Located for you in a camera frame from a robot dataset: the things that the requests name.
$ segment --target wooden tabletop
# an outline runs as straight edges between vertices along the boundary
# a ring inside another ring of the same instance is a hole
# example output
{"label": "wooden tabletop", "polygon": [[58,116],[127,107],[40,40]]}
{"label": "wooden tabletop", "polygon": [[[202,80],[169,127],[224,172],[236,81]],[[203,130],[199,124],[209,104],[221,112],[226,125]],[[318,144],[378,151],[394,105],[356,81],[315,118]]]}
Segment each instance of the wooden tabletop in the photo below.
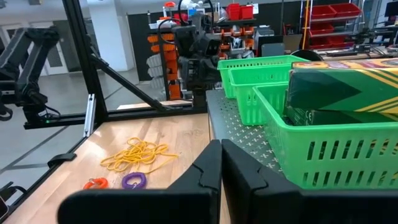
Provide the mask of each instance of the wooden tabletop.
{"label": "wooden tabletop", "polygon": [[[105,157],[125,148],[131,137],[169,145],[169,152],[179,158],[147,175],[148,189],[164,189],[179,178],[209,143],[210,125],[207,114],[137,119],[102,124],[76,151],[74,161],[63,163],[6,221],[6,224],[54,224],[57,209],[63,199],[79,191],[90,178],[105,177],[113,189],[121,188],[121,179],[130,172],[109,171],[100,166]],[[157,167],[168,157],[158,157]],[[229,224],[229,213],[222,193],[220,223]]]}

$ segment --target perforated metal plate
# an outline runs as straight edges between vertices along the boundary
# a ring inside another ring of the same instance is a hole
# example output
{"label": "perforated metal plate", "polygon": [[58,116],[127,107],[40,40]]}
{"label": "perforated metal plate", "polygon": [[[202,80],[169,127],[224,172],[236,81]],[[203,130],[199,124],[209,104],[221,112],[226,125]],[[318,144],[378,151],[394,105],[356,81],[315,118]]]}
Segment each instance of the perforated metal plate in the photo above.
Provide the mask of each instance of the perforated metal plate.
{"label": "perforated metal plate", "polygon": [[243,125],[236,100],[227,99],[224,90],[209,90],[206,97],[215,138],[230,139],[261,164],[282,174],[262,126]]}

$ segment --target green plastic basket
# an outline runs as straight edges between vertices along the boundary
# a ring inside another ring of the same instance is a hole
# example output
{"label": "green plastic basket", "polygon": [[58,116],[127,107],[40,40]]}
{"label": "green plastic basket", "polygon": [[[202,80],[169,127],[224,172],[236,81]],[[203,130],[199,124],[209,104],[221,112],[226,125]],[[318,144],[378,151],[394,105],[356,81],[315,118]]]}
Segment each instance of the green plastic basket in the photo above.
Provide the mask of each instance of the green plastic basket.
{"label": "green plastic basket", "polygon": [[235,89],[239,115],[244,125],[264,124],[261,102],[257,99],[253,87],[276,82],[287,83],[289,70],[290,66],[275,65],[229,71],[229,80]]}
{"label": "green plastic basket", "polygon": [[398,122],[289,126],[281,118],[286,88],[254,87],[286,178],[305,189],[398,188]]}
{"label": "green plastic basket", "polygon": [[235,92],[229,82],[228,71],[238,68],[250,68],[259,66],[286,66],[291,68],[292,62],[307,62],[308,60],[293,56],[283,55],[275,57],[259,57],[259,58],[247,58],[247,59],[235,59],[235,60],[220,60],[218,62],[217,69],[220,71],[221,79],[223,81],[223,88],[227,98],[235,98]]}

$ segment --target purple ring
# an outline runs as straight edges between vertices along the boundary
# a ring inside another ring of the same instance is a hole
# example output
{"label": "purple ring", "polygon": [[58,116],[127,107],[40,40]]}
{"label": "purple ring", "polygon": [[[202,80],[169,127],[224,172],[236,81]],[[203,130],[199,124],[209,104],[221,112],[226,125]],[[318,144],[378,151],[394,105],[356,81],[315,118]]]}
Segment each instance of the purple ring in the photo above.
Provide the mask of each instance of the purple ring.
{"label": "purple ring", "polygon": [[[141,178],[141,181],[137,184],[128,184],[129,180],[139,177]],[[128,174],[123,177],[122,179],[122,187],[124,189],[141,189],[144,188],[145,185],[147,184],[147,178],[145,177],[145,174],[142,172],[132,172],[131,174]]]}

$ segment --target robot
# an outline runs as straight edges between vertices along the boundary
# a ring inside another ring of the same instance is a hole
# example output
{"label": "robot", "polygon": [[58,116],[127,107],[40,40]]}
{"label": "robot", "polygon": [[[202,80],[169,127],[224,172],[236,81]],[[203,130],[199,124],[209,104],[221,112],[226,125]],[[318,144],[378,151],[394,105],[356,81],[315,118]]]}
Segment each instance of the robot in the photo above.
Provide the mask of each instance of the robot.
{"label": "robot", "polygon": [[[0,55],[0,121],[12,118],[12,110],[7,104],[22,107],[28,123],[45,122],[48,118],[60,116],[57,110],[46,105],[47,97],[40,93],[37,83],[49,50],[59,39],[55,27],[16,30]],[[28,54],[31,43],[33,47]]]}

